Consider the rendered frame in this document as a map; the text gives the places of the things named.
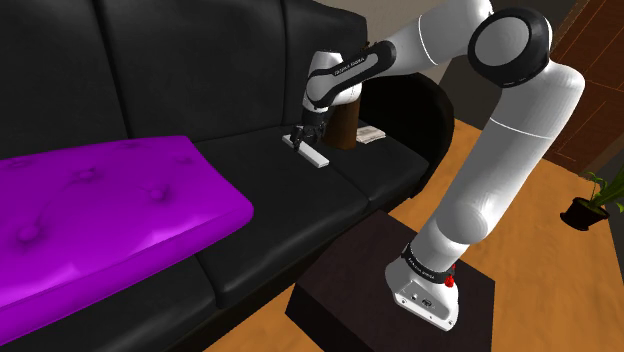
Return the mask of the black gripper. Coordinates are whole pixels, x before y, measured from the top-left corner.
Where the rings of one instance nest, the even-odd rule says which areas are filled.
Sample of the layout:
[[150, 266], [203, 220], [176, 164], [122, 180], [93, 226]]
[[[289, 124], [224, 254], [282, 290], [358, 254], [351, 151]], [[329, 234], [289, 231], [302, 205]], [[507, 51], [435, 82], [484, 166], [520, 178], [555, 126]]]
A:
[[326, 129], [325, 115], [325, 112], [303, 109], [302, 126], [294, 126], [290, 134], [290, 141], [294, 149], [298, 149], [303, 140], [309, 145], [315, 145], [322, 139]]

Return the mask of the white flat remote control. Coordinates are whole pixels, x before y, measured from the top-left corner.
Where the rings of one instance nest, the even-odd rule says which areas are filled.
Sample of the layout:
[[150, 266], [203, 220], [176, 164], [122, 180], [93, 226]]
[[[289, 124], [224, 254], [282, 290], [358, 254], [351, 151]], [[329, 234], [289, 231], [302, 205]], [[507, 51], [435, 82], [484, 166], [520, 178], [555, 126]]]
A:
[[329, 165], [329, 160], [305, 141], [299, 143], [297, 152], [317, 168], [323, 168]]

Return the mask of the brown cylinder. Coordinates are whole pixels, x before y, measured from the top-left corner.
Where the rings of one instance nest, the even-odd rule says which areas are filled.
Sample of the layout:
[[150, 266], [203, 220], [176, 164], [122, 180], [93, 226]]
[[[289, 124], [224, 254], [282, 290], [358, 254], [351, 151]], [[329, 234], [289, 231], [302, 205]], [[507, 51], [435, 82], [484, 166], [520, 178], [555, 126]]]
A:
[[323, 142], [333, 148], [350, 150], [356, 147], [360, 98], [336, 106], [328, 121]]

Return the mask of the black leather sofa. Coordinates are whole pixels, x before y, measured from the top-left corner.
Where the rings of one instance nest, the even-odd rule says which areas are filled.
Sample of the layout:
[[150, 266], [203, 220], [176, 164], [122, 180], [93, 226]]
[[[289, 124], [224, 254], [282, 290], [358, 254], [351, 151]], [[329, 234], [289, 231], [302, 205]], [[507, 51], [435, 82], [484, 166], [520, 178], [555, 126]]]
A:
[[358, 53], [365, 19], [315, 0], [0, 0], [0, 165], [185, 135], [253, 204], [239, 231], [0, 352], [200, 352], [291, 285], [345, 230], [418, 194], [454, 117], [421, 74], [367, 81], [352, 150], [316, 168], [282, 138], [318, 50]]

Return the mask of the dark robot stand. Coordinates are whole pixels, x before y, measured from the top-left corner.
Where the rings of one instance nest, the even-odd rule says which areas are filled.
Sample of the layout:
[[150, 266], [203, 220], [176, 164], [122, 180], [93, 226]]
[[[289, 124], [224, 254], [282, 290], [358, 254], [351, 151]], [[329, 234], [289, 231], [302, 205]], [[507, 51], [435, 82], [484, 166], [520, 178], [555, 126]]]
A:
[[459, 316], [444, 332], [394, 301], [386, 266], [415, 231], [377, 211], [296, 282], [286, 314], [323, 352], [493, 352], [495, 282], [457, 261]]

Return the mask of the purple tufted cushion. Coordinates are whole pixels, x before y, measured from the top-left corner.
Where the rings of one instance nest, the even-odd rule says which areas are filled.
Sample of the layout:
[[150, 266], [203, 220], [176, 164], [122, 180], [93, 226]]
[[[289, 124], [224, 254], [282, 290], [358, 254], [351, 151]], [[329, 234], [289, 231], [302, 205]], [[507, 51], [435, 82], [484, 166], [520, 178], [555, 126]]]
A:
[[0, 345], [188, 258], [253, 213], [184, 136], [0, 160]]

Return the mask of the brown wooden door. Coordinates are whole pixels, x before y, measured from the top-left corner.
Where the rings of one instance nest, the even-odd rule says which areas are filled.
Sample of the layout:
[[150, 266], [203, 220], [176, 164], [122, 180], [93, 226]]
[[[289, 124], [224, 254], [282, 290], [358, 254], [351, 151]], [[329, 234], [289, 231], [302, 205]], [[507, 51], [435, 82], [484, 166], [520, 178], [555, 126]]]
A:
[[577, 0], [551, 58], [582, 73], [585, 90], [546, 159], [596, 172], [624, 149], [624, 0]]

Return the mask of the potted green plant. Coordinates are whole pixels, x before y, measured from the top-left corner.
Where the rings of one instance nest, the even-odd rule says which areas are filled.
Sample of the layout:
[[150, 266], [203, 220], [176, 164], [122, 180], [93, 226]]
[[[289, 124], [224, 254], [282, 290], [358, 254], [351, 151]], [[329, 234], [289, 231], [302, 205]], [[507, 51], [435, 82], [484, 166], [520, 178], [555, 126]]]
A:
[[624, 213], [624, 164], [611, 183], [593, 172], [584, 171], [584, 174], [593, 183], [590, 197], [575, 197], [568, 209], [560, 214], [564, 223], [579, 231], [588, 231], [591, 225], [608, 219], [610, 213], [604, 208], [606, 204], [613, 203], [620, 213]]

